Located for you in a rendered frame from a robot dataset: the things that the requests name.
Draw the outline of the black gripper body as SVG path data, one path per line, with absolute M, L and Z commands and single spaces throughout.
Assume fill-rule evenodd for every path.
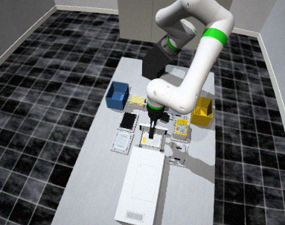
M 154 121 L 154 123 L 156 122 L 157 119 L 160 119 L 161 118 L 161 115 L 151 115 L 148 113 L 148 116 L 152 119 L 152 123 Z

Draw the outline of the yellow bin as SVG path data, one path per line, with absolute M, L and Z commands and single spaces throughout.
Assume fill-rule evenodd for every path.
M 199 96 L 196 103 L 196 107 L 191 112 L 190 122 L 191 124 L 198 124 L 202 126 L 208 126 L 212 119 L 212 98 L 205 98 Z

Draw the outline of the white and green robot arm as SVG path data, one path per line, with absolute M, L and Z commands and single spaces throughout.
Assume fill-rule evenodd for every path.
M 181 115 L 193 112 L 206 78 L 234 27 L 233 15 L 215 0 L 177 0 L 156 14 L 156 24 L 167 32 L 167 38 L 161 41 L 166 54 L 176 55 L 196 36 L 195 27 L 185 20 L 191 16 L 204 24 L 205 30 L 182 84 L 176 87 L 165 80 L 154 79 L 146 89 L 144 105 L 148 113 L 161 115 L 160 122 L 165 124 L 170 119 L 164 112 L 167 107 Z

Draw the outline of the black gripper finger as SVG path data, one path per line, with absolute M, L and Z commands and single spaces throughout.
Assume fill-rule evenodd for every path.
M 157 122 L 157 120 L 156 120 L 156 122 Z M 152 121 L 152 119 L 150 119 L 150 131 L 148 132 L 149 133 L 149 139 L 153 139 L 154 129 L 155 129 L 155 126 L 156 126 L 156 122 L 154 124 L 154 121 L 153 121 L 153 123 L 151 121 Z

